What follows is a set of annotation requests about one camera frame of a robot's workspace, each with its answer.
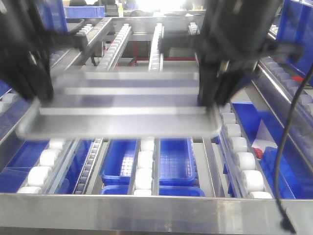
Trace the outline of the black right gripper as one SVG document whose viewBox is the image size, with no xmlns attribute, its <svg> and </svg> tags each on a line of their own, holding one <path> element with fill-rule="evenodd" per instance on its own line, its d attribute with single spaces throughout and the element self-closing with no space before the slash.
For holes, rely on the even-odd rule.
<svg viewBox="0 0 313 235">
<path fill-rule="evenodd" d="M 257 74 L 268 56 L 298 60 L 299 44 L 268 37 L 280 0 L 208 0 L 199 34 L 165 36 L 160 51 L 188 48 L 199 63 L 198 104 L 225 105 Z"/>
</svg>

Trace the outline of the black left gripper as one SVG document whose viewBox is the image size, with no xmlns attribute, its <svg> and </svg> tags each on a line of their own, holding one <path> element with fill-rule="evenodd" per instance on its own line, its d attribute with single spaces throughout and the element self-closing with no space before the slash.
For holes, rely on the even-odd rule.
<svg viewBox="0 0 313 235">
<path fill-rule="evenodd" d="M 25 100 L 53 99 L 50 54 L 53 49 L 88 46 L 85 35 L 49 29 L 43 16 L 52 17 L 45 0 L 0 2 L 0 78 Z"/>
</svg>

